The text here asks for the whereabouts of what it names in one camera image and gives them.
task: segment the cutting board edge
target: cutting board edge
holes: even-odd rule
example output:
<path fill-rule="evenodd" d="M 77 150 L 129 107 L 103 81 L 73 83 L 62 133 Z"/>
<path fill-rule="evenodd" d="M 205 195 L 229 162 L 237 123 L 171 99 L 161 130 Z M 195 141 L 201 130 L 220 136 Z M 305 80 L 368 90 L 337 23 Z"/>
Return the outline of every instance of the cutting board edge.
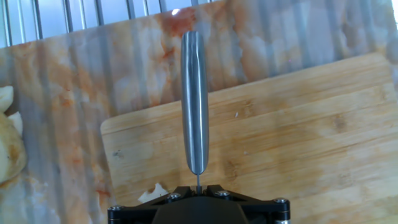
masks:
<path fill-rule="evenodd" d="M 230 88 L 225 88 L 225 89 L 222 89 L 222 90 L 211 92 L 211 93 L 209 93 L 209 95 L 222 94 L 224 91 L 231 91 L 231 90 L 238 89 L 238 88 L 247 88 L 248 86 L 251 86 L 251 85 L 260 85 L 262 83 L 271 82 L 271 81 L 274 81 L 274 80 L 277 80 L 277 79 L 280 79 L 280 78 L 287 78 L 288 76 L 296 75 L 298 73 L 305 73 L 305 71 L 308 71 L 308 70 L 314 69 L 314 68 L 318 68 L 318 67 L 322 67 L 322 66 L 338 65 L 340 63 L 345 63 L 348 60 L 357 60 L 359 58 L 369 58 L 369 57 L 377 57 L 377 58 L 379 58 L 379 60 L 384 60 L 388 64 L 388 60 L 387 60 L 387 58 L 385 58 L 385 56 L 383 56 L 379 52 L 374 52 L 374 53 L 371 53 L 371 54 L 366 54 L 366 55 L 360 55 L 360 56 L 356 56 L 356 57 L 346 58 L 346 59 L 343 59 L 343 60 L 340 60 L 340 61 L 337 61 L 337 62 L 332 62 L 332 63 L 327 63 L 327 64 L 324 64 L 324 65 L 318 65 L 318 66 L 315 66 L 315 67 L 306 68 L 306 69 L 299 70 L 299 71 L 296 71 L 296 72 L 286 73 L 286 74 L 283 74 L 283 75 L 279 75 L 277 77 L 265 78 L 263 80 L 258 80 L 258 81 L 251 82 L 251 83 L 246 83 L 246 84 L 243 84 L 243 85 L 238 85 L 238 86 L 233 86 L 233 87 L 230 87 Z M 157 110 L 159 110 L 161 108 L 174 108 L 175 104 L 181 104 L 181 100 L 177 100 L 177 101 L 174 101 L 174 102 L 166 103 L 164 105 L 159 105 L 159 106 L 154 106 L 154 107 L 150 107 L 150 108 L 145 108 L 145 109 L 138 110 L 138 111 L 132 111 L 132 112 L 128 112 L 128 113 L 125 113 L 125 114 L 117 115 L 117 116 L 112 117 L 112 118 L 108 118 L 108 119 L 104 120 L 101 123 L 101 126 L 100 126 L 101 135 L 113 133 L 114 131 L 106 131 L 106 128 L 108 126 L 110 126 L 110 124 L 112 124 L 115 121 L 117 121 L 118 119 L 120 119 L 120 120 L 128 119 L 130 116 L 132 116 L 133 113 L 136 116 L 137 113 L 146 113 L 147 111 L 154 110 L 154 108 L 156 108 Z"/>

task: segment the bolt head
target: bolt head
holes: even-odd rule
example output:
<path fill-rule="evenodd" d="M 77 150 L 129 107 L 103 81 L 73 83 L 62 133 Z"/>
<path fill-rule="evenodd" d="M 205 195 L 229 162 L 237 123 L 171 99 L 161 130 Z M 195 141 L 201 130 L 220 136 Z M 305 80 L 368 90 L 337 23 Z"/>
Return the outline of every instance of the bolt head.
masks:
<path fill-rule="evenodd" d="M 287 202 L 287 199 L 286 198 L 275 198 L 274 202 L 276 202 L 276 203 L 285 203 L 285 202 Z"/>
<path fill-rule="evenodd" d="M 226 191 L 226 190 L 217 191 L 215 194 L 216 194 L 217 196 L 221 196 L 221 197 L 227 197 L 227 196 L 229 196 L 229 192 Z"/>
<path fill-rule="evenodd" d="M 122 206 L 122 205 L 113 205 L 112 207 L 109 207 L 108 210 L 120 211 L 120 210 L 122 210 L 122 208 L 124 208 L 124 206 Z"/>
<path fill-rule="evenodd" d="M 181 197 L 181 195 L 179 193 L 171 193 L 167 198 L 169 199 L 177 199 Z"/>

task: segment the metal grate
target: metal grate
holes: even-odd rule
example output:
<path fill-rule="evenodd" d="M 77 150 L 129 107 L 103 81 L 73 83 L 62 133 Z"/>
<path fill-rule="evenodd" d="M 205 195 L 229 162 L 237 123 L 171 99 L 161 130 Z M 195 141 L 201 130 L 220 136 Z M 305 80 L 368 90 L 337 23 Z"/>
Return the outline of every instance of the metal grate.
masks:
<path fill-rule="evenodd" d="M 217 0 L 0 0 L 0 47 Z"/>

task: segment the bamboo cutting board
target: bamboo cutting board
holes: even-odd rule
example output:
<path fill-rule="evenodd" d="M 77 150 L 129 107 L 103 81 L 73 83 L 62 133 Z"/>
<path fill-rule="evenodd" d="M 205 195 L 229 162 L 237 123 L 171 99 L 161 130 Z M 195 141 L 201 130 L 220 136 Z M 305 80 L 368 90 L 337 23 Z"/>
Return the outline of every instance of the bamboo cutting board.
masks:
<path fill-rule="evenodd" d="M 203 185 L 288 198 L 294 223 L 398 220 L 398 105 L 383 56 L 217 91 L 209 104 Z M 101 132 L 118 204 L 137 205 L 158 182 L 196 184 L 179 101 L 108 119 Z"/>

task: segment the screw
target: screw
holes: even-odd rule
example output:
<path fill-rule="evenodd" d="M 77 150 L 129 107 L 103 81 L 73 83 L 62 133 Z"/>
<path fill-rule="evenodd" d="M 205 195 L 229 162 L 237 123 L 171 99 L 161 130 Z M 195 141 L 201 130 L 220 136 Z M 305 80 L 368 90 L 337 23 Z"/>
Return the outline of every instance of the screw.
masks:
<path fill-rule="evenodd" d="M 113 205 L 112 207 L 109 207 L 108 210 L 120 211 L 120 210 L 122 210 L 122 208 L 124 208 L 124 206 L 122 206 L 122 205 Z"/>
<path fill-rule="evenodd" d="M 285 202 L 287 202 L 287 199 L 286 198 L 275 198 L 274 202 L 276 202 L 276 203 L 285 203 Z"/>
<path fill-rule="evenodd" d="M 179 193 L 171 193 L 167 198 L 168 199 L 177 199 L 181 197 L 181 195 Z"/>
<path fill-rule="evenodd" d="M 275 220 L 275 224 L 290 224 L 290 220 Z"/>
<path fill-rule="evenodd" d="M 221 196 L 221 197 L 227 197 L 227 196 L 229 196 L 229 192 L 226 190 L 219 190 L 216 192 L 216 195 Z"/>

